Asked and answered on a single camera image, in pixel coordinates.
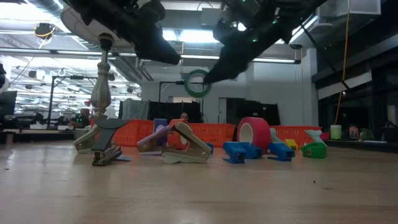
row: green ring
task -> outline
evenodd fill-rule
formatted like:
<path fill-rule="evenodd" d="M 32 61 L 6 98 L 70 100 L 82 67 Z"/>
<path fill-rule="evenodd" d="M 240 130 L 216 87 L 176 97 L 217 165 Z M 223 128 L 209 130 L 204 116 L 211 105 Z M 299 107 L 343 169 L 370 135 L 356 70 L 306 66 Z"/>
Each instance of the green ring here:
<path fill-rule="evenodd" d="M 202 74 L 202 75 L 206 76 L 208 74 L 208 72 L 206 72 L 202 69 L 196 69 L 189 73 L 188 79 L 185 80 L 185 83 L 184 83 L 185 91 L 188 93 L 188 95 L 195 97 L 195 98 L 202 98 L 210 92 L 211 84 L 206 85 L 205 89 L 201 92 L 197 92 L 197 91 L 193 91 L 193 90 L 189 89 L 189 80 L 191 79 L 192 75 L 194 75 L 194 74 Z"/>

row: blue toy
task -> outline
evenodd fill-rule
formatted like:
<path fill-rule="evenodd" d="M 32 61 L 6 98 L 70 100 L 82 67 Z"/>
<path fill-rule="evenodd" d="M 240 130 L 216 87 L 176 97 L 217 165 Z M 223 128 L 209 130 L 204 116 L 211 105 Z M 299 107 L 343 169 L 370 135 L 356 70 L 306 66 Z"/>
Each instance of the blue toy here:
<path fill-rule="evenodd" d="M 247 159 L 260 159 L 262 156 L 262 149 L 248 142 L 240 142 L 242 148 L 246 150 Z"/>
<path fill-rule="evenodd" d="M 233 164 L 244 164 L 246 150 L 244 150 L 240 142 L 224 142 L 223 149 L 225 150 L 225 153 L 229 155 L 229 159 L 223 158 L 224 161 Z"/>
<path fill-rule="evenodd" d="M 268 145 L 268 150 L 276 157 L 269 156 L 268 159 L 275 159 L 278 161 L 291 161 L 295 157 L 294 150 L 282 142 L 272 142 Z"/>
<path fill-rule="evenodd" d="M 213 153 L 214 145 L 212 143 L 206 143 L 211 148 L 211 153 Z"/>

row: yellow cable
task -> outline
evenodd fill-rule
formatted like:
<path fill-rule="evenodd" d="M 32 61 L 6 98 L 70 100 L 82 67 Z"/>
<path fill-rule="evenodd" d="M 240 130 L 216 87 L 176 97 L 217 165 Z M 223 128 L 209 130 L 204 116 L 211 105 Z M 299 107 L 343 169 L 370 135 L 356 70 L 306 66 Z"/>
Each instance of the yellow cable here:
<path fill-rule="evenodd" d="M 52 29 L 50 32 L 48 32 L 48 33 L 46 33 L 46 34 L 36 34 L 36 33 L 35 33 L 35 35 L 36 35 L 36 37 L 45 37 L 45 36 L 48 36 L 48 35 L 54 33 L 54 31 L 55 31 L 55 28 Z"/>
<path fill-rule="evenodd" d="M 39 49 L 41 49 L 44 46 L 45 41 L 47 40 L 47 38 L 49 37 L 49 35 L 45 36 L 45 39 L 43 40 L 42 44 L 40 44 Z"/>
<path fill-rule="evenodd" d="M 346 67 L 347 67 L 347 49 L 348 49 L 348 30 L 349 30 L 349 13 L 351 10 L 351 0 L 348 1 L 348 13 L 347 13 L 347 23 L 346 23 L 346 43 L 345 43 L 345 49 L 344 49 L 344 62 L 343 62 L 343 79 L 346 78 Z M 337 117 L 338 117 L 338 112 L 340 110 L 340 104 L 341 104 L 341 96 L 343 92 L 340 91 L 340 96 L 338 98 L 338 104 L 337 104 L 337 112 L 336 112 L 336 118 L 335 118 L 335 124 L 337 124 Z"/>

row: yellow object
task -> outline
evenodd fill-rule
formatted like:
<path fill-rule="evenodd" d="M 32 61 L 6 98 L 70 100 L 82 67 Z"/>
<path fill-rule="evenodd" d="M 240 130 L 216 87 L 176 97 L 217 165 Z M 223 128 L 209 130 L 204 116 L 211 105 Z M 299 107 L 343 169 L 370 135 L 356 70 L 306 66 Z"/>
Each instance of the yellow object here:
<path fill-rule="evenodd" d="M 296 144 L 294 139 L 285 139 L 285 144 L 293 150 L 299 149 L 299 146 Z"/>
<path fill-rule="evenodd" d="M 351 12 L 351 1 L 348 1 L 348 13 L 347 13 L 347 22 L 346 22 L 346 43 L 345 43 L 345 49 L 344 49 L 344 62 L 343 62 L 343 78 L 341 80 L 344 81 L 346 78 L 346 69 L 347 69 L 347 49 L 348 49 L 348 31 L 349 31 L 349 13 Z M 341 96 L 343 92 L 340 91 L 340 95 L 338 97 L 338 104 L 337 104 L 337 112 L 336 112 L 336 118 L 335 118 L 335 124 L 337 124 L 337 118 L 338 118 L 338 112 L 340 110 L 340 104 L 341 104 Z"/>

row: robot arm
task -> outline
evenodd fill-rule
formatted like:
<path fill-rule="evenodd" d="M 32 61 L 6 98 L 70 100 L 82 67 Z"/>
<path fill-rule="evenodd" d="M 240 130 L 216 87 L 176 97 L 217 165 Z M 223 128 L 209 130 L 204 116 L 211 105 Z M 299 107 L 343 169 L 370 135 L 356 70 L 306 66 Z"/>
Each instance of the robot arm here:
<path fill-rule="evenodd" d="M 178 64 L 180 56 L 163 38 L 165 9 L 159 0 L 141 7 L 137 0 L 64 0 L 88 26 L 93 20 L 134 46 L 139 58 Z"/>
<path fill-rule="evenodd" d="M 139 58 L 178 64 L 180 56 L 162 37 L 165 17 L 160 0 L 141 7 L 137 0 L 64 0 L 86 24 L 95 19 L 134 45 Z M 234 79 L 279 39 L 289 43 L 292 31 L 327 0 L 222 0 L 223 16 L 213 36 L 224 47 L 204 83 Z M 245 31 L 233 24 L 243 23 Z"/>
<path fill-rule="evenodd" d="M 234 79 L 248 64 L 279 39 L 289 43 L 292 31 L 327 0 L 223 0 L 223 17 L 213 31 L 224 44 L 220 59 L 205 77 L 205 83 Z M 233 23 L 242 22 L 238 31 Z"/>

